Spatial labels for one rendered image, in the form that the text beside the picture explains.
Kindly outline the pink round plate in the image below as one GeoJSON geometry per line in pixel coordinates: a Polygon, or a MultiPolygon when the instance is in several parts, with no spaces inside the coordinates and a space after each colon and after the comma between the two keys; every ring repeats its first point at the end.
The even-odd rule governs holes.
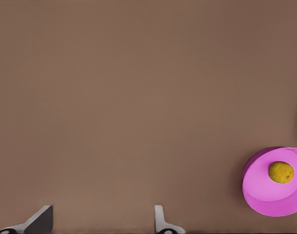
{"type": "Polygon", "coordinates": [[[242,193],[247,204],[256,212],[273,217],[297,212],[297,148],[270,147],[254,154],[242,173],[242,193]],[[269,176],[275,162],[289,164],[294,176],[288,183],[277,183],[269,176]]]}

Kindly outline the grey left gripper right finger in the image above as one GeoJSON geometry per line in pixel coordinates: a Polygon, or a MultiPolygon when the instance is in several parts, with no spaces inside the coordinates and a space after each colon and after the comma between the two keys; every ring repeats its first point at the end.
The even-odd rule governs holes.
{"type": "Polygon", "coordinates": [[[162,205],[154,206],[154,230],[156,234],[185,234],[186,231],[179,226],[165,221],[162,205]]]}

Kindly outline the yellow-green orange fruit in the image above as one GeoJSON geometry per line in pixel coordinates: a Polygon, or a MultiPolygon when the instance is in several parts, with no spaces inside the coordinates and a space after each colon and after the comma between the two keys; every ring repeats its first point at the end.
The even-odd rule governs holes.
{"type": "Polygon", "coordinates": [[[272,163],[268,169],[269,177],[276,183],[289,183],[294,178],[294,168],[282,161],[272,163]]]}

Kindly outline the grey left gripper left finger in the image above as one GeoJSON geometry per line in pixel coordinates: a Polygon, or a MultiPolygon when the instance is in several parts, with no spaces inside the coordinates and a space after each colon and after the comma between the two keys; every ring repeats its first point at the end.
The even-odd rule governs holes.
{"type": "Polygon", "coordinates": [[[53,230],[53,205],[45,205],[27,221],[6,227],[0,234],[51,234],[53,230]]]}

